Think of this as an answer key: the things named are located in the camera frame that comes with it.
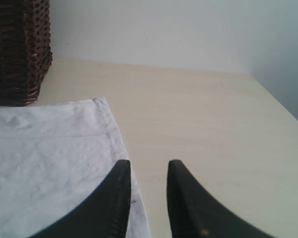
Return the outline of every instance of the light wooden table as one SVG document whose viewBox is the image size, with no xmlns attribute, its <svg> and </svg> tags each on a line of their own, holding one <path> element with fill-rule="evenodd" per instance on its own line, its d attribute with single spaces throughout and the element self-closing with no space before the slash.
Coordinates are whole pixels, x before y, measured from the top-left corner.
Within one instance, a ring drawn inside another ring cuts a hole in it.
<svg viewBox="0 0 298 238">
<path fill-rule="evenodd" d="M 251 224 L 298 238 L 298 121 L 254 78 L 54 59 L 34 105 L 98 96 L 121 130 L 153 238 L 170 237 L 172 159 Z"/>
</svg>

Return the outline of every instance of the brown wicker basket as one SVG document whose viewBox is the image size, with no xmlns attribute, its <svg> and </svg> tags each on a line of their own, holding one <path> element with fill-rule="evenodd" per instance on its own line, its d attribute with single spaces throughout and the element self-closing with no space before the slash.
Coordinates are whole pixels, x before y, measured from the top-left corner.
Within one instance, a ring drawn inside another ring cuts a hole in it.
<svg viewBox="0 0 298 238">
<path fill-rule="evenodd" d="M 49 0 L 0 0 L 0 105 L 37 100 L 51 62 Z"/>
</svg>

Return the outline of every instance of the small orange spot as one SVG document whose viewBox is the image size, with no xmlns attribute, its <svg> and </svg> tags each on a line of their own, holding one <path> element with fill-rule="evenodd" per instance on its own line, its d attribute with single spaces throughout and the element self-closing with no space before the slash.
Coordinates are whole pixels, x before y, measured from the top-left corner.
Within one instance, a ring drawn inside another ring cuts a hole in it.
<svg viewBox="0 0 298 238">
<path fill-rule="evenodd" d="M 201 235 L 208 236 L 210 232 L 208 230 L 201 230 Z"/>
</svg>

